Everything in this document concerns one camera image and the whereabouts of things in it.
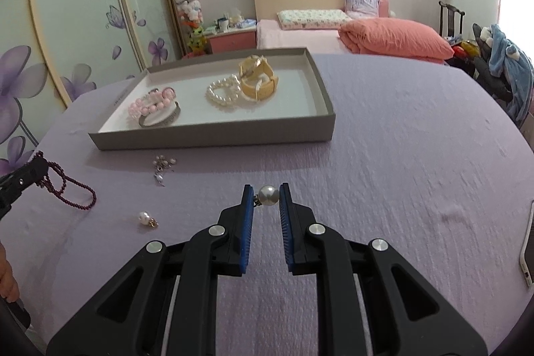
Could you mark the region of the left hand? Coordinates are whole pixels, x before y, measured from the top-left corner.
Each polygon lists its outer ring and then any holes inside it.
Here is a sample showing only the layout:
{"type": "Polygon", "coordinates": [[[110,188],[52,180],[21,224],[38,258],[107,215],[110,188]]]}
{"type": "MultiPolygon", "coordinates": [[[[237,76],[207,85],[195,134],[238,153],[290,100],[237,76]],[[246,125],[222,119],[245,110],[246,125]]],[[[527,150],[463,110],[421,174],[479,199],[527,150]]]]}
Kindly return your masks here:
{"type": "Polygon", "coordinates": [[[5,247],[0,244],[0,296],[8,303],[16,302],[20,297],[18,283],[13,268],[6,257],[5,247]]]}

